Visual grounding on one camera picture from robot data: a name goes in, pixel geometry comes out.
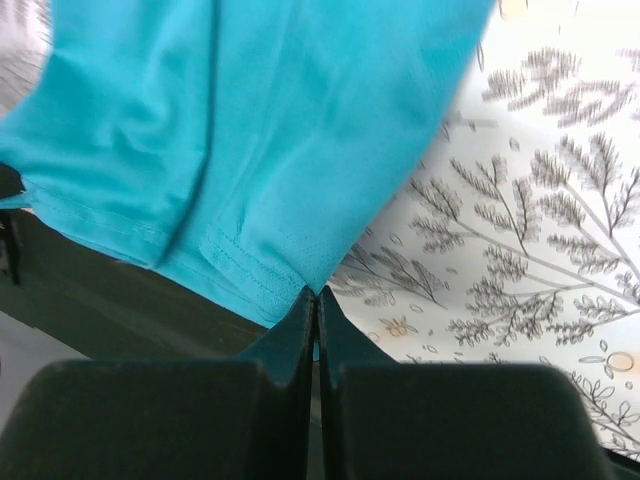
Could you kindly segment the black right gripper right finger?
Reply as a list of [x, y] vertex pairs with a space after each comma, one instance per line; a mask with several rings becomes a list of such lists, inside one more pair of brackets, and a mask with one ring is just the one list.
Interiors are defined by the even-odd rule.
[[330, 479], [610, 479], [575, 388], [533, 364], [399, 363], [317, 300]]

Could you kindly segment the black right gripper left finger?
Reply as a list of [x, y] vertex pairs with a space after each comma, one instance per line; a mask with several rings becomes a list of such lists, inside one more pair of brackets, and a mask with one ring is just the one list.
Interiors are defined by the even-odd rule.
[[226, 359], [57, 362], [1, 435], [5, 479], [302, 479], [314, 296]]

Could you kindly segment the teal blue t shirt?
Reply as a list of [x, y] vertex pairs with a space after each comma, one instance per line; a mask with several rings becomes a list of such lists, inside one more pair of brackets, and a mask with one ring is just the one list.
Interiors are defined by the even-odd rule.
[[2, 206], [272, 326], [408, 180], [492, 8], [55, 1]]

